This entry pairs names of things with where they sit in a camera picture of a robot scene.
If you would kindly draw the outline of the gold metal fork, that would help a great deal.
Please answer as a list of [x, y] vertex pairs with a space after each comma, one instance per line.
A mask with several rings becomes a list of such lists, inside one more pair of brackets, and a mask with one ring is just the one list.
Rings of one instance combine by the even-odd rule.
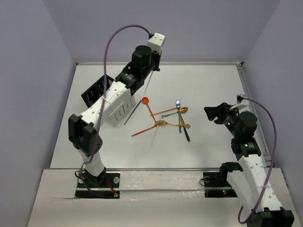
[[168, 123], [164, 120], [161, 120], [161, 121], [156, 121], [154, 123], [155, 125], [174, 125], [174, 126], [182, 126], [181, 124], [177, 124], [177, 123]]

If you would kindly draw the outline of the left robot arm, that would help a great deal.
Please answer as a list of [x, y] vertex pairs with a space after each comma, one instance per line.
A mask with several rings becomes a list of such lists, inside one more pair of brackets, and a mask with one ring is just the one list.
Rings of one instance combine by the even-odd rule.
[[111, 85], [104, 88], [105, 94], [86, 111], [69, 117], [69, 140], [79, 151], [84, 163], [84, 168], [76, 176], [86, 185], [99, 187], [106, 179], [106, 168], [99, 154], [103, 144], [99, 135], [100, 126], [105, 121], [117, 126], [131, 110], [135, 105], [134, 93], [144, 85], [152, 71], [159, 70], [161, 54], [160, 46], [137, 46], [131, 61]]

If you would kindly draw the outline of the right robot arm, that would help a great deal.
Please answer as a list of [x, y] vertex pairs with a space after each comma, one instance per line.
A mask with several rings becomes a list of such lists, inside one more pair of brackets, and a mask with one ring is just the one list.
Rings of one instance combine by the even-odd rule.
[[238, 216], [239, 223], [248, 227], [290, 227], [294, 215], [277, 198], [268, 179], [271, 170], [265, 169], [254, 138], [258, 119], [249, 111], [239, 112], [241, 108], [227, 103], [204, 108], [208, 120], [224, 125], [233, 136], [231, 148], [237, 161], [223, 163], [218, 180], [230, 185], [242, 202], [240, 211], [248, 217], [240, 220]]

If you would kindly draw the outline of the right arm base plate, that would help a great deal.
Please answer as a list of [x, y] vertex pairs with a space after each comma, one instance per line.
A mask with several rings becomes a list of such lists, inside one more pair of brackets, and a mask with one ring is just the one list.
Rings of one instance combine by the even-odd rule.
[[222, 181], [219, 172], [204, 172], [203, 183], [206, 198], [236, 198], [234, 189]]

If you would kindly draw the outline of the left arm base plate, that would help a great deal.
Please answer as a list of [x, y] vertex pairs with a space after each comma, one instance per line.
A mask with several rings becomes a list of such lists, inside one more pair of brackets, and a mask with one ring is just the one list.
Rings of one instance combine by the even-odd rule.
[[75, 171], [75, 176], [78, 178], [75, 197], [79, 199], [119, 199], [120, 174], [119, 171], [108, 171], [101, 183], [95, 183], [91, 180], [83, 183], [80, 172]]

